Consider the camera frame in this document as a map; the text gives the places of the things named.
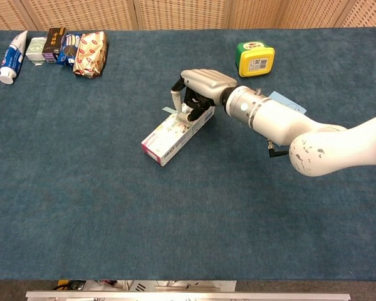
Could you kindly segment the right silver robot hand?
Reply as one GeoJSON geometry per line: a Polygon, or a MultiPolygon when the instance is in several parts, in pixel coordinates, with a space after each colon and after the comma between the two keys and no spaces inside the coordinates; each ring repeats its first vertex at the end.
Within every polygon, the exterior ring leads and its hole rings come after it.
{"type": "Polygon", "coordinates": [[[210,107],[221,106],[223,94],[238,86],[235,79],[212,69],[181,72],[171,88],[171,97],[180,120],[193,122],[210,107]]]}

